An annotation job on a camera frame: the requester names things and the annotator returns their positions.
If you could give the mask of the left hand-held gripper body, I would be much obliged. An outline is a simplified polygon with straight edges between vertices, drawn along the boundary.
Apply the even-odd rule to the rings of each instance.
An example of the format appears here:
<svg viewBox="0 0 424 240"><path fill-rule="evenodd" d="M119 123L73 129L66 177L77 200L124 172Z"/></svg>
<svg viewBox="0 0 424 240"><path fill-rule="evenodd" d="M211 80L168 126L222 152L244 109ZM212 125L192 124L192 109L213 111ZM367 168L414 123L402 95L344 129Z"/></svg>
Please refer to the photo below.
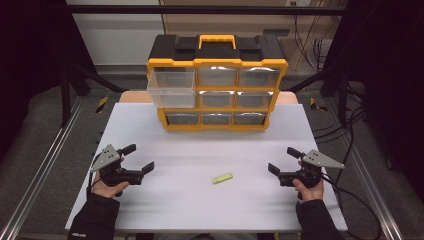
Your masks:
<svg viewBox="0 0 424 240"><path fill-rule="evenodd" d="M116 149L108 144L94 159L90 168L91 173L99 172L102 181L109 187L121 182L130 185L140 185L144 178L142 171L127 170L121 167L122 149Z"/></svg>

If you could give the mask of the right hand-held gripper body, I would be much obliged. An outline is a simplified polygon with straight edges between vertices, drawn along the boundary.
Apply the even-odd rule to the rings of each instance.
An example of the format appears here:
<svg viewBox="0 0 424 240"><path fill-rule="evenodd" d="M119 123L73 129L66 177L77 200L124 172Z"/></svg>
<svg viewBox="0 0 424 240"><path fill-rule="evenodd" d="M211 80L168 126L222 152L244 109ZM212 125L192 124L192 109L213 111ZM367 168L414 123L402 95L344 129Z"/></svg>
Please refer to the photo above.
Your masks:
<svg viewBox="0 0 424 240"><path fill-rule="evenodd" d="M307 188L315 187L321 179L322 168L343 169L344 165L329 156L317 151L311 150L304 153L299 159L301 168L296 172L280 172L279 181L281 186L293 187L294 179L300 180Z"/></svg>

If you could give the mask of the small yellow-green block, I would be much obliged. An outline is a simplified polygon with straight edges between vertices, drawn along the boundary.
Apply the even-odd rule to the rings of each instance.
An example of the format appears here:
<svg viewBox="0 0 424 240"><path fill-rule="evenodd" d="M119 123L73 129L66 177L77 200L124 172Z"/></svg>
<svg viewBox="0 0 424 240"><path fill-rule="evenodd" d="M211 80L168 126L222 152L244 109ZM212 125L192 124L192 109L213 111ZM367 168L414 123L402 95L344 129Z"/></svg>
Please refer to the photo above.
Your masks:
<svg viewBox="0 0 424 240"><path fill-rule="evenodd" d="M233 178L233 174L232 173L227 173L218 177L215 177L212 179L212 183L213 184L218 184L227 180L230 180Z"/></svg>

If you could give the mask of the clear plastic organizer drawer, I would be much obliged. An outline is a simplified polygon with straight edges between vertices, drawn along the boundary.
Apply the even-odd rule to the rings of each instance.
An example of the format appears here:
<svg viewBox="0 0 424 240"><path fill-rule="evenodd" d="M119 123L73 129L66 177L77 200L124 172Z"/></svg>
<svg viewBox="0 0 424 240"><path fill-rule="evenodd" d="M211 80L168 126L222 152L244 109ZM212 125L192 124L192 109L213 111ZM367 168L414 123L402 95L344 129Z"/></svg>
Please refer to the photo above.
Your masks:
<svg viewBox="0 0 424 240"><path fill-rule="evenodd" d="M148 79L147 92L157 108L192 108L194 73L154 71Z"/></svg>

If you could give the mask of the yellow black drawer organizer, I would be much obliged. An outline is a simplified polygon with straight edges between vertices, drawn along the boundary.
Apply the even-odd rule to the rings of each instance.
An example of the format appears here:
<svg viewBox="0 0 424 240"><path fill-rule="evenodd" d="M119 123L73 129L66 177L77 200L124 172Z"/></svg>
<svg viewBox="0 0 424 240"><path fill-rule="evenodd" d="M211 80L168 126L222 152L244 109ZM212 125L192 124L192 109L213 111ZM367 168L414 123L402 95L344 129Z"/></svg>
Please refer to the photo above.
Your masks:
<svg viewBox="0 0 424 240"><path fill-rule="evenodd" d="M180 37L177 35L159 35L156 37L147 61L147 79L156 72L193 72L194 90L196 70L200 67L224 66L224 67L278 67L281 69L281 80L285 76L288 62L280 47L276 37L271 35L258 35L255 37L236 38L236 48L233 49L230 43L204 43L202 48L198 48L199 36ZM278 93L274 95L274 106L276 105L280 93L278 83ZM158 119L167 130L231 130L231 129L187 129L182 127L169 128L163 117L164 109L181 108L157 108ZM233 131L251 131L265 129L233 129Z"/></svg>

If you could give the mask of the person's left hand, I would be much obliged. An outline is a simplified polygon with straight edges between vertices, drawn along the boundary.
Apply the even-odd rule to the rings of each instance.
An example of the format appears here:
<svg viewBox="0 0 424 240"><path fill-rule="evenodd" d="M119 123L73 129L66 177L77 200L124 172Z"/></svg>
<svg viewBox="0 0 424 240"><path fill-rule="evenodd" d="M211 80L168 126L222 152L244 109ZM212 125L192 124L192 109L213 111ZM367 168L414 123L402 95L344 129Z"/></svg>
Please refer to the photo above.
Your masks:
<svg viewBox="0 0 424 240"><path fill-rule="evenodd" d="M116 186L109 187L102 181L100 174L97 173L92 184L92 193L105 198L113 198L116 194L124 191L128 186L128 182L121 182Z"/></svg>

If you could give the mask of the person's right hand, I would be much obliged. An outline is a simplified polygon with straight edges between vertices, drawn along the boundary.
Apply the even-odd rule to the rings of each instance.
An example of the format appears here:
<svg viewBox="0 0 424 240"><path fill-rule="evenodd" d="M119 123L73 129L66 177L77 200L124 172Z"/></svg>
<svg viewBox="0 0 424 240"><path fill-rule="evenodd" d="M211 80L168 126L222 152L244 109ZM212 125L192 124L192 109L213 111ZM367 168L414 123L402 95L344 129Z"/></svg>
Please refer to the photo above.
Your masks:
<svg viewBox="0 0 424 240"><path fill-rule="evenodd" d="M324 195L323 181L320 181L315 187L307 188L300 180L292 181L295 190L298 191L304 201L322 200Z"/></svg>

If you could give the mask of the yellow black hazard tape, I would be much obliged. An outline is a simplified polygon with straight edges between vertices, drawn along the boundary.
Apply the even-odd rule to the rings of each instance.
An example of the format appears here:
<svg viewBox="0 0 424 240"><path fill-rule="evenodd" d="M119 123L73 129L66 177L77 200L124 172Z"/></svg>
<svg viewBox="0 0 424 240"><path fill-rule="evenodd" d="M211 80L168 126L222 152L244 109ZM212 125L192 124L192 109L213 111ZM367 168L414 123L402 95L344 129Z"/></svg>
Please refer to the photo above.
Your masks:
<svg viewBox="0 0 424 240"><path fill-rule="evenodd" d="M325 106L318 106L317 103L316 103L316 101L315 101L315 98L310 98L310 108L312 110L318 110L318 111L322 111L322 112L328 111L328 108L327 107L325 107Z"/></svg>
<svg viewBox="0 0 424 240"><path fill-rule="evenodd" d="M106 97L106 96L102 97L99 101L99 104L98 104L95 112L101 113L103 111L107 101L108 101L108 97Z"/></svg>

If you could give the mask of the black metal stand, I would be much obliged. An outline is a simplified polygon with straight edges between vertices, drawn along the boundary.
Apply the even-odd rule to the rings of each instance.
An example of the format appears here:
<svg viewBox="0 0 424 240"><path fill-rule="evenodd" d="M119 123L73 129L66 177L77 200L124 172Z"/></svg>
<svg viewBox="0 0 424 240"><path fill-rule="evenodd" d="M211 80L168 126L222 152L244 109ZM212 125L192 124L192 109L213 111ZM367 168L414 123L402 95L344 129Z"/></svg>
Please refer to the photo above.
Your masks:
<svg viewBox="0 0 424 240"><path fill-rule="evenodd" d="M125 92L124 88L121 88L100 77L96 72L89 71L76 64L65 66L60 72L62 127L65 127L71 119L70 87L74 88L78 96L87 96L90 93L91 88L86 83L86 79L94 80L98 84L113 92Z"/></svg>
<svg viewBox="0 0 424 240"><path fill-rule="evenodd" d="M323 97L331 97L338 92L338 111L337 118L343 127L347 126L347 87L348 87L348 70L346 67L330 66L300 83L288 88L289 92L297 93L303 88L323 80L320 93Z"/></svg>

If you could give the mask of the group of small clear drawers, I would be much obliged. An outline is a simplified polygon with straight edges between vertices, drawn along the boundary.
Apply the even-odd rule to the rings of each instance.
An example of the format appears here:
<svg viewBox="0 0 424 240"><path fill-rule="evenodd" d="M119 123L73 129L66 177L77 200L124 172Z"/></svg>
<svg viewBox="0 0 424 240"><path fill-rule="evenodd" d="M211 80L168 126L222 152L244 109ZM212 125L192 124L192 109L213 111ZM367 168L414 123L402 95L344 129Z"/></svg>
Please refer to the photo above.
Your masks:
<svg viewBox="0 0 424 240"><path fill-rule="evenodd" d="M200 67L191 108L164 109L176 129L265 129L281 80L278 67Z"/></svg>

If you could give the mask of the black curtain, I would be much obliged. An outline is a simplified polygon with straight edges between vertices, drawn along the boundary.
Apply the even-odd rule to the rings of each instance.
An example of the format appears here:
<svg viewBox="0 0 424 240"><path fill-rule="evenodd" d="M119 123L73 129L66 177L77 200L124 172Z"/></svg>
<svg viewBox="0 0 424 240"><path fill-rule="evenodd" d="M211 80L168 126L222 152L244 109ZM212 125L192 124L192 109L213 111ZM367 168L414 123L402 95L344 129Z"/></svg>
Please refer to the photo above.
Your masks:
<svg viewBox="0 0 424 240"><path fill-rule="evenodd" d="M326 58L365 85L391 158L424 200L424 0L348 0Z"/></svg>
<svg viewBox="0 0 424 240"><path fill-rule="evenodd" d="M62 65L96 71L66 0L0 0L0 161L35 95L60 84Z"/></svg>

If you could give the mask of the aluminium frame rail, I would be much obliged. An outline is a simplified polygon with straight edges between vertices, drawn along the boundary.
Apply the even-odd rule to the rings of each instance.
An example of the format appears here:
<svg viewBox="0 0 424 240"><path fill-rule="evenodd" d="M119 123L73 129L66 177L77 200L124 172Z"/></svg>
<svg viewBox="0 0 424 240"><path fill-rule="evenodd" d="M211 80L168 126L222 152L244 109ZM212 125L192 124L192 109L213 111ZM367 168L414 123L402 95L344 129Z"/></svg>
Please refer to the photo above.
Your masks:
<svg viewBox="0 0 424 240"><path fill-rule="evenodd" d="M75 103L71 108L69 119L65 125L59 129L53 143L41 162L41 165L37 169L35 176L30 182L18 206L3 229L0 231L0 240L15 240L17 237L81 112L81 108L85 100L85 97L76 98Z"/></svg>
<svg viewBox="0 0 424 240"><path fill-rule="evenodd" d="M353 169L361 183L369 206L376 216L377 223L386 240L404 240L398 224L394 220L376 181L372 177L370 170L367 168L358 148L354 144L354 123L364 115L364 110L358 107L352 111L346 112L347 126L343 127L337 118L338 103L332 99L326 99L325 103L329 108L331 116L335 119L336 125L347 130L347 132L341 136L344 147L346 148L344 159L349 160L353 165Z"/></svg>

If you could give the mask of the black horizontal frame bar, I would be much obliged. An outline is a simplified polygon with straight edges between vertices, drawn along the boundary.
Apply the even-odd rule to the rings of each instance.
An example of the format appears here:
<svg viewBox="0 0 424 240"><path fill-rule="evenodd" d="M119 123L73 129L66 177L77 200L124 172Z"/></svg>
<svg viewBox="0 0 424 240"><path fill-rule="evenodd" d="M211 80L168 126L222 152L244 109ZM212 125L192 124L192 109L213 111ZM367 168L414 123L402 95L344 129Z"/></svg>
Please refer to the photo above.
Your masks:
<svg viewBox="0 0 424 240"><path fill-rule="evenodd" d="M84 14L229 14L229 15L323 15L341 16L346 8L255 7L255 6L154 6L154 5L67 5L71 13Z"/></svg>

